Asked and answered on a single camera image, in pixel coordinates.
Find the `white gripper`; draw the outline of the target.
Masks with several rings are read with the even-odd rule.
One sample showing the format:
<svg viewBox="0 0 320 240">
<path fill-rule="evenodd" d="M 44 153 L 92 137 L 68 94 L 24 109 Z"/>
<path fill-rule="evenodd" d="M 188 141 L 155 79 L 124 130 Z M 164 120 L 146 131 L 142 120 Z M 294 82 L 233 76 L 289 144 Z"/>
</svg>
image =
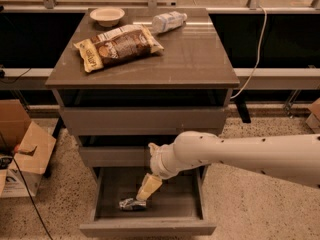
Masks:
<svg viewBox="0 0 320 240">
<path fill-rule="evenodd" d="M 138 190 L 136 199 L 146 201 L 162 185 L 162 179 L 167 180 L 178 175 L 178 162 L 175 159 L 173 145 L 158 146 L 155 143 L 148 144 L 150 150 L 150 168 L 152 173 L 147 173 Z"/>
</svg>

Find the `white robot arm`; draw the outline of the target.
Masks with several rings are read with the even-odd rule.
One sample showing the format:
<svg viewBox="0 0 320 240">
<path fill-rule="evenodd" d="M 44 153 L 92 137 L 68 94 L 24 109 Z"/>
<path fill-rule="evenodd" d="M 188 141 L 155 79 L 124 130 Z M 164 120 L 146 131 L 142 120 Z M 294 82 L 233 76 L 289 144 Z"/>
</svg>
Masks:
<svg viewBox="0 0 320 240">
<path fill-rule="evenodd" d="M 320 135 L 222 139 L 187 131 L 173 143 L 150 148 L 150 168 L 136 199 L 147 200 L 164 180 L 181 171 L 223 163 L 268 176 L 316 187 L 320 184 Z"/>
</svg>

